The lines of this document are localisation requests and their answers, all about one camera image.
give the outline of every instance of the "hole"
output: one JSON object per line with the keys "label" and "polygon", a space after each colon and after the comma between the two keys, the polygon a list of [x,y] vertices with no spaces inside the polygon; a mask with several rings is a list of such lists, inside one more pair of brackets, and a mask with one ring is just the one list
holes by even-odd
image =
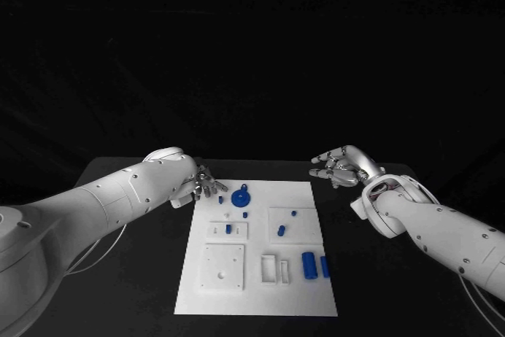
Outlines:
{"label": "hole", "polygon": [[19,222],[18,226],[21,226],[25,229],[31,229],[32,228],[32,224],[29,222]]}

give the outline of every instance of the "black table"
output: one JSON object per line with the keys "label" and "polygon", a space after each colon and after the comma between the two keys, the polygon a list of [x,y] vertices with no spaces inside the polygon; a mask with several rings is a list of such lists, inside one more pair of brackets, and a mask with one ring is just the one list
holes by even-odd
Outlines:
{"label": "black table", "polygon": [[[77,186],[142,162],[97,158]],[[350,203],[363,187],[332,189],[309,176],[311,162],[205,160],[218,179],[311,181],[339,316],[237,317],[174,315],[194,204],[166,203],[126,227],[100,264],[64,279],[23,336],[495,336],[458,275],[427,257],[404,233],[387,239]],[[409,174],[401,164],[381,164]],[[81,265],[114,242],[100,242]]]}

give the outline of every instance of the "black wall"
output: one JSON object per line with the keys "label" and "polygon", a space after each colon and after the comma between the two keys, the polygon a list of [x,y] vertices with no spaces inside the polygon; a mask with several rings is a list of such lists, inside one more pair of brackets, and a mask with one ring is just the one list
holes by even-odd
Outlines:
{"label": "black wall", "polygon": [[3,202],[171,146],[308,160],[354,144],[442,191],[502,151],[502,14],[500,0],[5,0]]}

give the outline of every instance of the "small blue piece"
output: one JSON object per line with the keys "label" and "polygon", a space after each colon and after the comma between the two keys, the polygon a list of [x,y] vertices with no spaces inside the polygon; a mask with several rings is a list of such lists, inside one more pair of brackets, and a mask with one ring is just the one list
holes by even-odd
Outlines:
{"label": "small blue piece", "polygon": [[321,266],[324,267],[324,277],[329,277],[329,264],[325,256],[321,257]]}
{"label": "small blue piece", "polygon": [[237,207],[246,207],[250,204],[251,201],[251,195],[247,192],[247,185],[243,184],[243,187],[240,190],[237,190],[231,194],[231,202],[234,203],[234,206]]}
{"label": "small blue piece", "polygon": [[302,253],[303,274],[308,280],[318,278],[316,259],[312,252]]}
{"label": "small blue piece", "polygon": [[277,235],[279,235],[279,236],[285,236],[285,230],[286,230],[286,226],[282,225],[282,226],[279,227],[279,232],[277,232]]}

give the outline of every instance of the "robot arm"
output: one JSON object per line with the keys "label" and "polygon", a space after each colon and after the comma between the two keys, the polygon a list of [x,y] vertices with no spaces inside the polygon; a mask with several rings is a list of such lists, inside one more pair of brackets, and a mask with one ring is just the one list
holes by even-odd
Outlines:
{"label": "robot arm", "polygon": [[166,201],[175,208],[227,191],[182,149],[22,206],[0,206],[0,337],[19,336],[41,316],[78,254]]}
{"label": "robot arm", "polygon": [[352,208],[389,238],[407,231],[417,247],[451,270],[505,301],[505,234],[438,199],[409,176],[386,174],[354,146],[326,152],[311,175],[334,187],[365,184]]}

